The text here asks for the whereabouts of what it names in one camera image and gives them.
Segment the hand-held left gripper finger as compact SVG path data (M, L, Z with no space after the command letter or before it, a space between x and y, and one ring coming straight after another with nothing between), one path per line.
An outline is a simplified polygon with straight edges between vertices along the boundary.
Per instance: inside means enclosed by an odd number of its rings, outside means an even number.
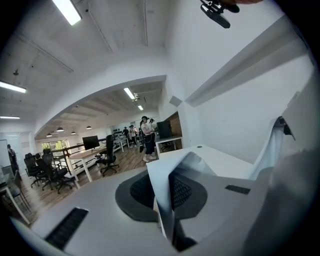
M245 256L245 247L203 240L178 250L164 236L148 168L88 183L28 228L12 223L41 256Z

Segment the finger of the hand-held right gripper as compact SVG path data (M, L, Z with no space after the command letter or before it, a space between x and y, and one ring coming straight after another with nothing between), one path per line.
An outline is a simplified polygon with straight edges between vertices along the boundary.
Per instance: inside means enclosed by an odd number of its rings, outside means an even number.
M283 139L283 150L320 148L320 73L314 71L300 93L282 113L292 135Z

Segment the light blue floral tablecloth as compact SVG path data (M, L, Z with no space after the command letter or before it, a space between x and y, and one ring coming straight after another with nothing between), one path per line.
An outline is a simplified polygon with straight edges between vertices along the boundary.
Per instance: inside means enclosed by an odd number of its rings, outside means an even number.
M253 239L252 227L281 151L282 117L272 120L266 142L248 179L216 175L207 165L196 168L191 154L148 164L163 235L179 251L204 240L243 248Z

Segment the wooden desk with white legs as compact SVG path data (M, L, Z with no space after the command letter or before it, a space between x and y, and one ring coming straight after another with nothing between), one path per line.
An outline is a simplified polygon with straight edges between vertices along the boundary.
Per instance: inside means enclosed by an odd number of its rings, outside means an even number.
M106 147L99 147L98 149L85 150L84 152L73 154L73 155L69 156L68 160L69 161L80 161L80 164L83 166L84 171L86 173L86 176L87 176L89 182L91 183L93 180L90 175L89 169L87 167L86 159L94 157L97 153L101 153L106 150L107 150Z

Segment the black office chair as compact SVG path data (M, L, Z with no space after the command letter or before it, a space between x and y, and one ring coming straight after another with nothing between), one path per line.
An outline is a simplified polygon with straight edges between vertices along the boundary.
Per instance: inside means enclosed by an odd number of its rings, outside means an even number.
M108 170L113 170L114 173L117 173L117 170L115 168L117 168L119 165L115 164L116 162L116 156L114 155L114 150L113 150L113 145L114 145L114 139L112 135L107 135L106 136L106 158L105 159L98 159L95 163L98 165L103 165L103 167L101 167L99 169L101 175L104 177L106 172Z
M42 190L45 187L49 186L51 190L53 190L53 184L56 184L57 193L60 194L60 190L63 187L69 187L72 189L71 183L74 182L72 178L66 177L68 170L66 167L59 168L53 166L54 157L50 149L44 149L43 155L38 161L38 165L41 166L42 170L46 174L47 181L42 186Z
M33 188L34 184L39 186L39 177L40 169L36 164L36 159L32 153L27 153L24 158L24 163L26 166L27 175L31 178L34 178L34 181L31 183L30 187Z

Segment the black computer monitor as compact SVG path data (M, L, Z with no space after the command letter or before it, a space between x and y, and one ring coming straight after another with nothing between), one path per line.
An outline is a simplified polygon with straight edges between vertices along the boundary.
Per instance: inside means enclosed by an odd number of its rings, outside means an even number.
M99 139L97 135L87 136L82 138L83 146L85 150L95 149L100 146Z

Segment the white table with grey top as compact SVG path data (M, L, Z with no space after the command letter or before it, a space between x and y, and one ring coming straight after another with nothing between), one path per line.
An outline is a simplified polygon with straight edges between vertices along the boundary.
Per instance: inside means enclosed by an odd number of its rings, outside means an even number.
M156 146L156 152L157 152L158 159L161 158L161 154L162 154L161 149L160 149L160 144L172 142L173 148L175 151L175 150L177 150L177 141L180 141L181 146L183 147L183 137L182 136L171 136L171 137L167 137L167 138L157 138L155 140L155 146Z

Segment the whiteboard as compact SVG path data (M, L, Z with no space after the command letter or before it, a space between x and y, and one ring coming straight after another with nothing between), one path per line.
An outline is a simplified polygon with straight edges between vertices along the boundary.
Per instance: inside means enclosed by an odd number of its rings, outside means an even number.
M11 162L10 162L10 157L8 153L7 140L3 139L3 140L0 140L0 167L5 168L10 165L11 165Z

